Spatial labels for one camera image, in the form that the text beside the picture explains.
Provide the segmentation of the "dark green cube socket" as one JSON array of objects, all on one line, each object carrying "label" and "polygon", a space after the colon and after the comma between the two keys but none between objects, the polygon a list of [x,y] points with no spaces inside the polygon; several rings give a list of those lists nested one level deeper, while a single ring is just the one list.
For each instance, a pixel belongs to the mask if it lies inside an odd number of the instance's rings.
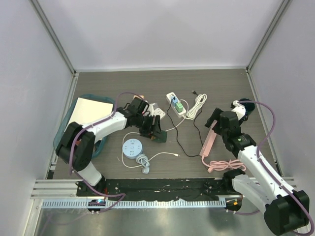
[{"label": "dark green cube socket", "polygon": [[157,133],[154,136],[153,141],[156,142],[156,143],[166,143],[166,141],[167,141],[167,132],[162,130],[160,133]]}]

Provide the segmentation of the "pink power strip with cable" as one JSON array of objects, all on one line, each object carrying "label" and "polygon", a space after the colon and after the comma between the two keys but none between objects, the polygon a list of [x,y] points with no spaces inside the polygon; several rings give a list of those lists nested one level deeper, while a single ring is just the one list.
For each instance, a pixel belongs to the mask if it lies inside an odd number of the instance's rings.
[{"label": "pink power strip with cable", "polygon": [[213,171],[227,171],[227,170],[234,170],[234,169],[241,169],[242,171],[245,171],[247,169],[246,166],[239,160],[210,161],[208,164],[205,162],[205,158],[209,156],[210,151],[213,147],[215,138],[217,136],[217,134],[213,131],[213,128],[216,125],[216,123],[217,122],[214,121],[211,124],[209,133],[200,151],[199,155],[201,156],[202,164],[205,167],[207,167],[208,173],[212,173]]}]

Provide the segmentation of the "round blue power socket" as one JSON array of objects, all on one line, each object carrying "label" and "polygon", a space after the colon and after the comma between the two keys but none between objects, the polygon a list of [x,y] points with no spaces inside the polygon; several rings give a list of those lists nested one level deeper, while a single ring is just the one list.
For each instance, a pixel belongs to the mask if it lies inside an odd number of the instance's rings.
[{"label": "round blue power socket", "polygon": [[128,159],[135,160],[142,168],[143,174],[148,174],[150,171],[150,163],[148,157],[143,153],[142,143],[138,139],[129,139],[123,143],[123,156]]}]

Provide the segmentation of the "white power strip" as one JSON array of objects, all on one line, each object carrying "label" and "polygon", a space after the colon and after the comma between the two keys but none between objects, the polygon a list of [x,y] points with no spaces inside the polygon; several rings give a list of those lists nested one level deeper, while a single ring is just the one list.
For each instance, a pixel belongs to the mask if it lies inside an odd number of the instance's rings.
[{"label": "white power strip", "polygon": [[168,93],[166,95],[166,100],[171,105],[171,108],[173,109],[177,117],[183,118],[186,115],[187,111],[175,93]]}]

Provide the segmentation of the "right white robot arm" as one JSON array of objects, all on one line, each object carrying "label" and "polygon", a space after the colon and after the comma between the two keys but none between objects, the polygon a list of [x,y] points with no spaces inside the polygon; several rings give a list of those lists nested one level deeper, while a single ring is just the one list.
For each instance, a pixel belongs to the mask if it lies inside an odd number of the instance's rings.
[{"label": "right white robot arm", "polygon": [[244,195],[263,214],[269,230],[281,236],[311,223],[310,199],[296,191],[266,161],[253,138],[241,131],[244,108],[222,111],[215,108],[205,126],[222,137],[225,148],[240,160],[255,177],[240,168],[224,173],[222,188],[227,194]]}]

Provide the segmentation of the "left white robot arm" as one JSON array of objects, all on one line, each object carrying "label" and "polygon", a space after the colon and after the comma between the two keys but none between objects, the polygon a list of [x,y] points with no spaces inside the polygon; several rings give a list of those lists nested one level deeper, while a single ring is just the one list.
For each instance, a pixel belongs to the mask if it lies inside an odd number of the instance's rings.
[{"label": "left white robot arm", "polygon": [[149,103],[136,97],[125,107],[114,107],[113,112],[91,124],[70,123],[63,132],[56,155],[88,183],[88,191],[100,196],[105,189],[105,177],[92,163],[94,146],[98,140],[129,127],[137,127],[142,137],[165,143],[167,132],[160,126],[160,116],[145,115]]}]

